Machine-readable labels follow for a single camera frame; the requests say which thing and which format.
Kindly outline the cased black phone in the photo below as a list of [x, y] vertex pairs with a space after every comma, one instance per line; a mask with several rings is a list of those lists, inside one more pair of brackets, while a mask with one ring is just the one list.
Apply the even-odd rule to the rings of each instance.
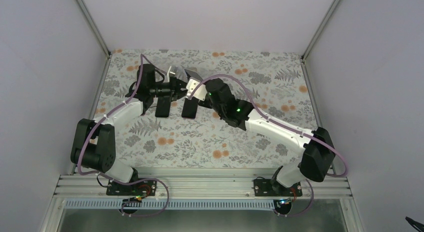
[[168, 118], [170, 115], [172, 99], [169, 96], [159, 97], [157, 100], [155, 117]]
[[200, 82], [203, 80], [203, 78], [196, 71], [188, 68], [185, 68], [184, 71], [186, 73], [187, 80], [194, 79]]
[[184, 104], [183, 104], [183, 108], [182, 108], [182, 112], [181, 112], [181, 117], [184, 119], [195, 119], [196, 118], [196, 114], [197, 114], [197, 110], [198, 110], [198, 106], [199, 106], [199, 100], [196, 98], [192, 98], [192, 99], [185, 99], [184, 100]]

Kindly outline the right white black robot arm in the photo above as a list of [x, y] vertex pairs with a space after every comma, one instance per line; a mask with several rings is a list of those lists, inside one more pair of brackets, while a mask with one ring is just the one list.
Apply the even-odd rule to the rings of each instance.
[[274, 194], [282, 196], [303, 180], [324, 181], [335, 158], [326, 129], [301, 128], [269, 115], [249, 100], [236, 99], [230, 87], [216, 76], [202, 82], [190, 79], [186, 88], [186, 98], [205, 101], [229, 126], [264, 135], [300, 154], [271, 177]]

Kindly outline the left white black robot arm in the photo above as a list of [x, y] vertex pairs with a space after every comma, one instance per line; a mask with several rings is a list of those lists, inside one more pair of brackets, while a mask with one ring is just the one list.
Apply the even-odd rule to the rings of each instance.
[[119, 181], [119, 188], [131, 195], [139, 189], [136, 169], [116, 157], [116, 134], [125, 125], [142, 116], [156, 103], [155, 116], [166, 118], [173, 101], [186, 95], [188, 75], [181, 67], [170, 66], [162, 72], [152, 64], [142, 64], [136, 81], [130, 85], [124, 101], [107, 114], [81, 119], [76, 126], [70, 160], [82, 167]]

